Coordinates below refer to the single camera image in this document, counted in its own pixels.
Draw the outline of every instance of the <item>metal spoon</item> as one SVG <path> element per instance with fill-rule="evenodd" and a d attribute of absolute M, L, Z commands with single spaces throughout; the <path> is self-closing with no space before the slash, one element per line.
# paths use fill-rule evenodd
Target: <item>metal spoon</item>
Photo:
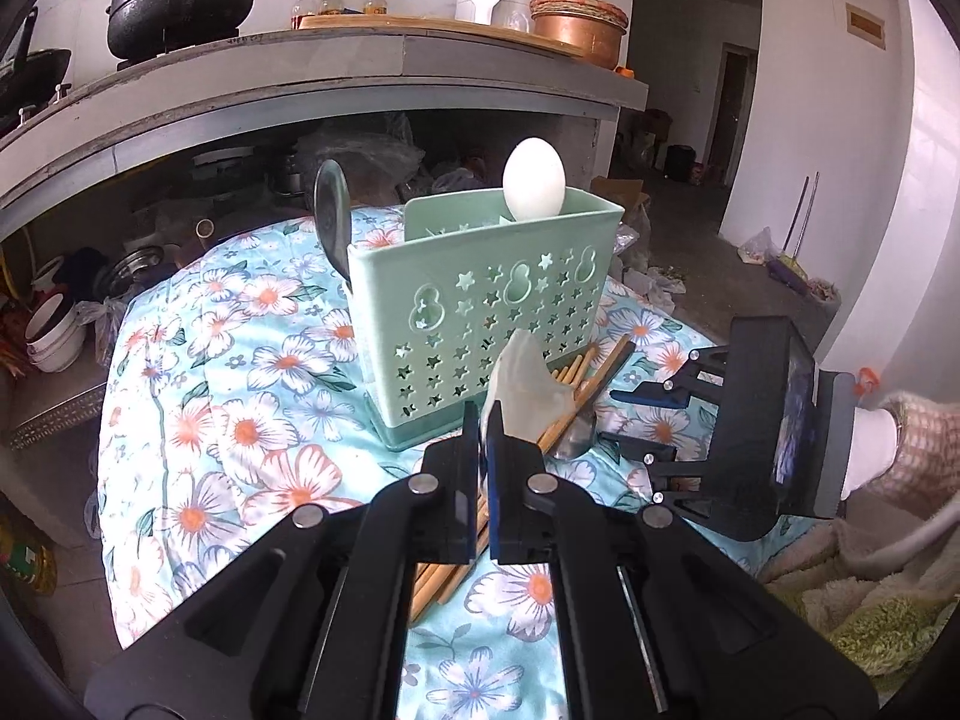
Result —
<path fill-rule="evenodd" d="M 317 238 L 326 259 L 347 282 L 350 289 L 350 269 L 347 264 L 347 246 L 350 243 L 350 194 L 340 165 L 332 159 L 323 161 L 313 184 L 313 218 Z"/>

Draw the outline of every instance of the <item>metal screw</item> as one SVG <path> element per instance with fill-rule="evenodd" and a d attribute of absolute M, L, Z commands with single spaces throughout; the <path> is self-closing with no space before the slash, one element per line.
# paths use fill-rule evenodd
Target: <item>metal screw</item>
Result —
<path fill-rule="evenodd" d="M 440 481 L 432 473 L 419 473 L 416 476 L 411 476 L 407 485 L 415 495 L 426 495 L 427 493 L 433 493 L 440 486 Z"/>
<path fill-rule="evenodd" d="M 640 516 L 647 525 L 658 530 L 673 522 L 673 512 L 665 506 L 648 506 Z"/>
<path fill-rule="evenodd" d="M 527 480 L 527 487 L 531 493 L 549 495 L 558 487 L 557 477 L 552 473 L 535 473 Z"/>
<path fill-rule="evenodd" d="M 298 528 L 314 528 L 323 522 L 323 508 L 315 503 L 305 503 L 294 509 L 293 520 Z"/>

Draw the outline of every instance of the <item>stack of bowls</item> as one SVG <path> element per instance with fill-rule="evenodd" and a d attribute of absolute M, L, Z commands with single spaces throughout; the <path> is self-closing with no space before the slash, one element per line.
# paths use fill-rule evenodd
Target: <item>stack of bowls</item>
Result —
<path fill-rule="evenodd" d="M 80 357 L 86 325 L 66 295 L 51 295 L 40 304 L 27 325 L 27 356 L 46 373 L 65 370 Z"/>

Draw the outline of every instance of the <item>wooden cutting board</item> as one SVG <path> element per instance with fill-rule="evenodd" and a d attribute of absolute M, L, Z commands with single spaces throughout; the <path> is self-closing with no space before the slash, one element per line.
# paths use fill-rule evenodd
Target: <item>wooden cutting board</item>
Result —
<path fill-rule="evenodd" d="M 533 49 L 543 49 L 564 56 L 581 57 L 582 49 L 553 38 L 507 29 L 502 26 L 489 26 L 484 23 L 459 22 L 453 19 L 426 19 L 414 16 L 365 16 L 344 14 L 337 16 L 304 16 L 300 29 L 344 29 L 344 28 L 389 28 L 389 29 L 433 29 L 441 32 L 457 32 L 462 35 L 509 40 Z"/>

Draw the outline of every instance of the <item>frying pan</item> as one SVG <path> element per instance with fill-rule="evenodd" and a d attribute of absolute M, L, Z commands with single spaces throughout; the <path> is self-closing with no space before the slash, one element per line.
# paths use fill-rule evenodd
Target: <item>frying pan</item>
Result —
<path fill-rule="evenodd" d="M 19 110 L 27 105 L 45 105 L 64 80 L 70 64 L 66 49 L 44 49 L 28 53 L 37 23 L 34 7 L 23 23 L 20 45 L 13 59 L 0 65 L 0 137 L 19 122 Z"/>

